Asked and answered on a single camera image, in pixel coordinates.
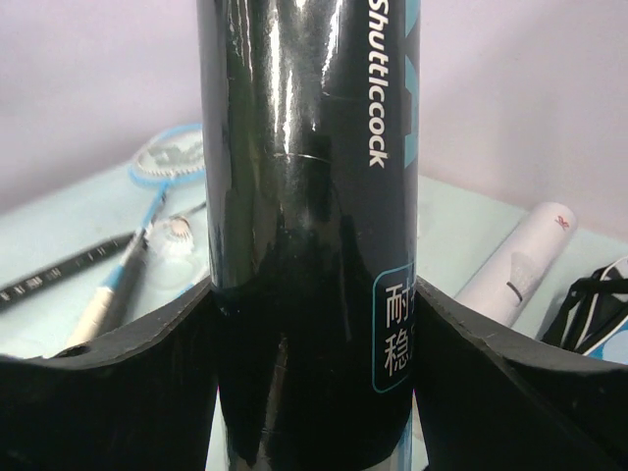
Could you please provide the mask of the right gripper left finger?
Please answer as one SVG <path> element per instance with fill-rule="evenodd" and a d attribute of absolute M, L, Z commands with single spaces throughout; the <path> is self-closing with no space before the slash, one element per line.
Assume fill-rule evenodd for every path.
<path fill-rule="evenodd" d="M 208 282 L 49 359 L 1 360 L 5 470 L 201 470 L 215 409 Z"/>

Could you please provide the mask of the black shuttlecock tube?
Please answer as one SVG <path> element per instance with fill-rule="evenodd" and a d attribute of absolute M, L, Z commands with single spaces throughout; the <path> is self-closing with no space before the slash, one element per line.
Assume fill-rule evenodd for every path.
<path fill-rule="evenodd" d="M 411 466 L 417 1 L 200 1 L 232 470 Z"/>

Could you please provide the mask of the white shuttlecock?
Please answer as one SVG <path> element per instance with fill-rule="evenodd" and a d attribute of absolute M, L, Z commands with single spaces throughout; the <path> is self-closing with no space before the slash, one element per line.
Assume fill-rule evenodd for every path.
<path fill-rule="evenodd" d="M 186 256 L 194 250 L 189 220 L 176 216 L 157 223 L 148 237 L 149 248 L 159 256 Z"/>

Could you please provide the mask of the white shuttlecock tube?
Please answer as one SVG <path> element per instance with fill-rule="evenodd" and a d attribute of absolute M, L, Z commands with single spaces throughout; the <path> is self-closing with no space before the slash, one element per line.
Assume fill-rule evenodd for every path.
<path fill-rule="evenodd" d="M 574 212 L 543 202 L 509 236 L 455 296 L 465 307 L 512 327 L 578 227 Z"/>

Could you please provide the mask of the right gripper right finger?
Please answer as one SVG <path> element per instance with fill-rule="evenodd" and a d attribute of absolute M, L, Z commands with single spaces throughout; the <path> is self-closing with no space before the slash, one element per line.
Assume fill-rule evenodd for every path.
<path fill-rule="evenodd" d="M 626 469 L 625 366 L 530 339 L 424 280 L 415 319 L 430 469 Z"/>

